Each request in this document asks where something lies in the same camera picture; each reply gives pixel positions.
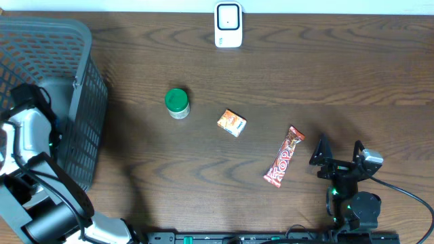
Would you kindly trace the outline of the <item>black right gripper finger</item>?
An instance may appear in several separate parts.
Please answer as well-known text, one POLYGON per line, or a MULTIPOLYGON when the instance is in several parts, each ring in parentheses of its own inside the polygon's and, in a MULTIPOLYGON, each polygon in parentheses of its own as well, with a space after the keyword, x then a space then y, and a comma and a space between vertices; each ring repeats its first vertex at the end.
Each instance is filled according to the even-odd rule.
POLYGON ((365 150, 365 147, 363 143, 360 140, 357 140, 354 145, 353 149, 353 162, 356 162, 356 158, 359 157, 360 152, 363 152, 365 150))
POLYGON ((319 143, 309 160, 309 164, 314 166, 328 165, 332 158, 332 149, 328 137, 325 134, 321 134, 319 143))

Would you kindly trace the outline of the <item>red chocolate bar wrapper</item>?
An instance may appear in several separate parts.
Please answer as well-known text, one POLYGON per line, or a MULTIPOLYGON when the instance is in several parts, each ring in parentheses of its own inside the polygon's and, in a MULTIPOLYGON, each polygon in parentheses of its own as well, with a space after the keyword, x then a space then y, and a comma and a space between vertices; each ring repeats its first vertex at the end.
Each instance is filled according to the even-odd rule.
POLYGON ((285 136, 276 157, 263 178, 273 186, 280 188, 286 170, 292 160, 296 145, 302 142, 305 136, 294 126, 291 126, 285 136))

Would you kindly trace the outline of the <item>orange small carton box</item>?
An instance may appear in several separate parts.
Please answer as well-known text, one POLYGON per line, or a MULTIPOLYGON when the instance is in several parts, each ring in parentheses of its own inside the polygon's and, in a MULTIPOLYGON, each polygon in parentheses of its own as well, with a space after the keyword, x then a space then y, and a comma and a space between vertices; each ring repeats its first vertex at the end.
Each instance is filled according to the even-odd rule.
POLYGON ((240 117, 239 115, 234 113, 233 111, 226 109, 225 112, 217 121, 217 124, 219 127, 221 127, 225 131, 229 132, 231 135, 238 138, 239 135, 244 130, 247 121, 243 117, 240 117))

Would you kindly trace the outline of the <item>green lid jar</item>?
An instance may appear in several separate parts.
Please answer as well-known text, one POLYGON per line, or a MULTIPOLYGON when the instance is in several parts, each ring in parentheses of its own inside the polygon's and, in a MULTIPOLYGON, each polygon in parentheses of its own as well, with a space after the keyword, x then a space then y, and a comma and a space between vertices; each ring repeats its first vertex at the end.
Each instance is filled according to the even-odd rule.
POLYGON ((184 119, 190 113, 190 103, 187 93, 183 89, 174 88, 165 95, 165 105, 174 119, 184 119))

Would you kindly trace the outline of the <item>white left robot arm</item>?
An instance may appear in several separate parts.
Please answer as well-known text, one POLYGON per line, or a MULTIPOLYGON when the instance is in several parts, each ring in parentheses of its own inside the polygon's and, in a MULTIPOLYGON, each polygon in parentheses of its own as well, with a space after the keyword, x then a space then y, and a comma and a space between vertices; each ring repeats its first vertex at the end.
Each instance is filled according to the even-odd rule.
POLYGON ((12 90, 1 113, 7 134, 1 164, 1 217, 23 243, 146 243, 123 219, 96 213, 80 187, 53 159, 60 140, 52 99, 42 87, 12 90))

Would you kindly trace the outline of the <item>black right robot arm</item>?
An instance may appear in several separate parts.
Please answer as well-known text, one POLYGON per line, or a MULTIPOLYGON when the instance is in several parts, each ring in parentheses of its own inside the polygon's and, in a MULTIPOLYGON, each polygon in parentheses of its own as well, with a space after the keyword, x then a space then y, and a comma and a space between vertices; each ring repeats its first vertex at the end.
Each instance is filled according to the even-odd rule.
POLYGON ((373 176, 384 159, 379 152, 366 149, 356 141, 351 161, 335 159, 327 137, 319 139, 310 165, 319 166, 317 177, 330 180, 326 193, 326 210, 336 223, 336 230, 351 232, 378 227, 381 199, 374 193, 360 191, 358 183, 373 176))

